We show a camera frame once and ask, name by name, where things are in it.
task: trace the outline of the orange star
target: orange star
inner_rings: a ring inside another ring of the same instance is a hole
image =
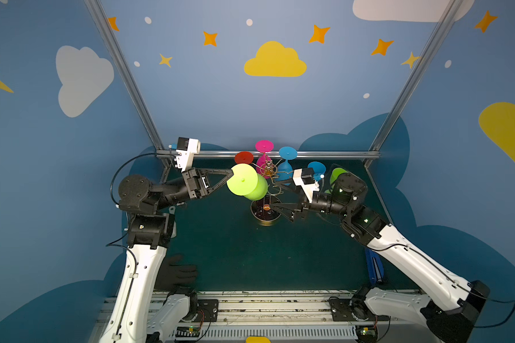
[[[109,24],[111,24],[111,29],[115,30],[115,31],[120,31],[118,29],[118,26],[116,25],[116,17],[111,17],[111,18],[108,18],[109,19]]]
[[[384,42],[383,40],[379,40],[378,42],[378,47],[376,48],[376,50],[374,50],[372,52],[372,55],[375,55],[375,54],[382,54],[385,56],[385,53],[387,52],[387,48],[389,48],[389,46],[393,43],[394,41],[390,41],[390,42]]]
[[[487,11],[487,14],[484,15],[483,20],[479,22],[479,24],[475,25],[475,29],[481,29],[481,31],[487,31],[488,25],[496,20],[497,17],[490,15],[490,12]]]
[[[204,45],[213,45],[215,47],[217,47],[216,45],[216,36],[217,36],[217,33],[207,33],[206,31],[204,31],[204,37],[206,38],[204,40]]]
[[[324,35],[326,32],[330,30],[329,27],[325,27],[324,29],[321,29],[320,27],[315,25],[315,32],[313,33],[313,37],[311,37],[311,40],[309,40],[309,43],[313,42],[321,42],[324,44]]]

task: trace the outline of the red disc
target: red disc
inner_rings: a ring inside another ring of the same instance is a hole
[[[234,161],[237,164],[241,164],[241,163],[250,164],[250,163],[254,162],[254,155],[252,155],[252,153],[249,151],[241,151],[234,157]]]

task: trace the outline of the metal frame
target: metal frame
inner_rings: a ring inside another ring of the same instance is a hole
[[[443,15],[440,17],[439,23],[435,26],[431,37],[429,37],[429,40],[422,50],[418,64],[412,69],[412,72],[410,72],[410,76],[406,80],[406,83],[403,86],[403,90],[400,92],[399,97],[393,105],[393,108],[389,114],[387,114],[382,127],[379,129],[379,132],[376,135],[376,138],[374,138],[374,141],[372,142],[372,145],[369,149],[370,151],[379,151],[379,148],[382,147],[382,144],[387,138],[387,135],[391,132],[395,122],[408,103],[408,100],[410,100],[412,93],[418,86],[419,81],[425,74],[427,67],[431,63],[431,60],[439,50],[440,46],[443,44],[446,35],[448,35],[448,32],[452,28],[452,25],[455,22],[456,13],[458,9],[460,9],[460,5],[463,2],[463,0],[450,0],[446,6]],[[370,159],[366,160],[365,167],[368,169],[371,163],[372,161]]]
[[[136,107],[147,133],[149,133],[152,144],[157,150],[164,150],[164,145],[162,144],[162,140],[158,134],[157,127],[154,125],[149,110],[145,105],[145,101],[143,101],[143,97],[137,88],[136,81],[133,79],[124,54],[122,53],[120,45],[118,44],[111,26],[109,25],[109,21],[107,20],[103,6],[101,6],[101,2],[99,0],[84,0],[84,2],[92,15],[93,21],[96,24],[101,37],[103,38],[105,46],[107,46],[107,49],[111,54],[112,61],[116,65],[120,77],[126,85],[126,89],[130,94],[133,105]]]
[[[109,25],[105,10],[101,5],[100,0],[84,0],[84,2],[86,3],[86,6],[88,7],[88,10],[99,30],[99,33],[103,38],[103,42],[107,46],[107,49],[112,56],[113,62],[115,63],[117,70],[120,73],[124,84],[126,85],[126,89],[130,93],[133,104],[135,105],[136,110],[139,113],[141,120],[143,121],[145,129],[147,130],[153,145],[157,151],[165,151],[165,147],[162,143],[157,127],[155,126],[149,110],[145,105],[145,101],[143,100],[143,97],[137,88],[136,82],[133,79],[120,45],[118,44],[118,41],[116,40],[116,37]],[[454,18],[462,3],[463,0],[451,0],[448,3],[448,6],[444,10],[443,15],[433,30],[431,37],[427,41],[416,67],[412,69],[412,72],[410,73],[409,78],[406,80],[406,83],[403,86],[399,97],[393,105],[393,108],[385,118],[382,127],[372,142],[369,151],[379,151],[383,142],[387,138],[387,135],[403,111],[403,108],[406,106],[406,103],[418,86],[419,81],[422,79],[423,74],[431,63],[431,60],[439,50],[440,45],[443,43],[446,35],[454,24]],[[223,158],[224,156],[232,157],[237,152],[238,151],[209,151],[201,153],[199,158]],[[306,153],[306,157],[308,158],[316,159],[365,159],[364,163],[365,167],[367,168],[370,166],[373,159],[379,158],[379,154],[367,155],[365,151],[301,151],[298,152],[298,157],[304,158],[303,156],[299,156],[303,153]]]
[[[242,150],[201,150],[194,155],[195,159],[231,159]],[[259,151],[251,151],[254,157],[262,155]],[[157,150],[158,157],[169,155],[169,150]],[[281,158],[278,151],[267,154],[271,158]],[[378,151],[298,151],[297,159],[332,159],[332,160],[364,160],[379,159]]]
[[[398,290],[401,293],[418,294],[418,290]],[[153,292],[149,318],[163,306],[168,292]],[[358,322],[334,322],[330,312],[328,299],[332,296],[338,298],[351,298],[355,291],[348,290],[297,290],[297,291],[219,291],[199,292],[199,299],[218,299],[217,322],[212,323],[210,335],[213,332],[217,336],[208,336],[203,340],[233,340],[246,338],[248,332],[232,332],[232,330],[279,330],[300,329],[323,330],[323,333],[313,333],[307,336],[273,337],[276,333],[268,333],[275,339],[324,340],[328,336],[324,330],[343,330],[361,325],[374,325],[373,321]],[[99,313],[96,325],[92,331],[89,343],[98,342],[103,334],[107,322],[114,308],[116,298],[106,298]],[[414,325],[405,320],[392,318],[391,325]],[[330,339],[350,339],[350,332],[337,332]]]

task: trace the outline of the blue object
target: blue object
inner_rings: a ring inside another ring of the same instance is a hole
[[[366,255],[366,266],[368,267],[368,277],[370,278],[370,284],[372,287],[376,284],[383,283],[384,272],[382,260],[379,258],[378,253],[368,248],[364,249]]]
[[[313,174],[315,181],[321,181],[321,179],[324,177],[324,173],[326,172],[326,166],[317,161],[310,162],[307,165],[307,168],[313,168],[313,171],[315,172]]]
[[[278,178],[276,181],[284,181],[288,180],[292,177],[292,174],[289,174],[290,172],[294,171],[294,168],[292,168],[292,165],[288,163],[288,161],[284,161],[281,164],[278,165],[277,172],[278,172]]]
[[[285,160],[293,160],[298,156],[298,151],[293,147],[281,147],[278,154]]]

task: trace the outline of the black glove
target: black glove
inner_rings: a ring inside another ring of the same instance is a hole
[[[171,292],[178,285],[191,284],[197,279],[198,271],[194,264],[176,265],[182,259],[183,255],[180,254],[164,258],[158,269],[155,290]]]

